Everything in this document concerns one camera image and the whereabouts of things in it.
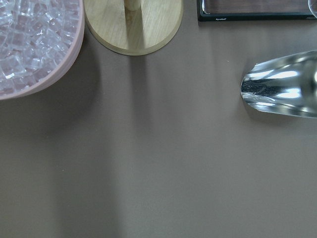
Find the steel ice scoop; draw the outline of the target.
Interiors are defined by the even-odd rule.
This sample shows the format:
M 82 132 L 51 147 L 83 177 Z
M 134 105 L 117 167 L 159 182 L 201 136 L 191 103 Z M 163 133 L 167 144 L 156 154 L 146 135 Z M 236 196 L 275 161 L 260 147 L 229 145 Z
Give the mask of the steel ice scoop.
M 316 118 L 316 51 L 255 64 L 241 82 L 241 96 L 260 112 Z

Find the black framed tray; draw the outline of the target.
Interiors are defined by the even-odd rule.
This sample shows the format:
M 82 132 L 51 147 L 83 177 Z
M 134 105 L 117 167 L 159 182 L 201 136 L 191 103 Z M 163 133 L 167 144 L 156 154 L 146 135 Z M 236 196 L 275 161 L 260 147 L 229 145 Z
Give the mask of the black framed tray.
M 198 0 L 198 20 L 315 20 L 315 0 Z

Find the wooden paper towel stand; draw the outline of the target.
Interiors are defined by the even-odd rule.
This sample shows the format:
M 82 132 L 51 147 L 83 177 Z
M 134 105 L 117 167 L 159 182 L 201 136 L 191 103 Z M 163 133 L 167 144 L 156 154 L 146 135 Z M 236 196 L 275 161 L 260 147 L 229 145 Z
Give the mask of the wooden paper towel stand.
M 129 56 L 153 53 L 176 35 L 182 21 L 181 0 L 86 0 L 85 20 L 108 49 Z

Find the pink bowl of ice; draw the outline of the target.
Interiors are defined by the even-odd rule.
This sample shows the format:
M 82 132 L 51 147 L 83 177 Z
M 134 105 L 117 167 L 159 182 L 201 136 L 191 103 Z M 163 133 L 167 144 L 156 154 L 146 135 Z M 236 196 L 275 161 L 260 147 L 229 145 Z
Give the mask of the pink bowl of ice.
M 0 2 L 0 98 L 23 97 L 61 79 L 84 37 L 81 0 Z

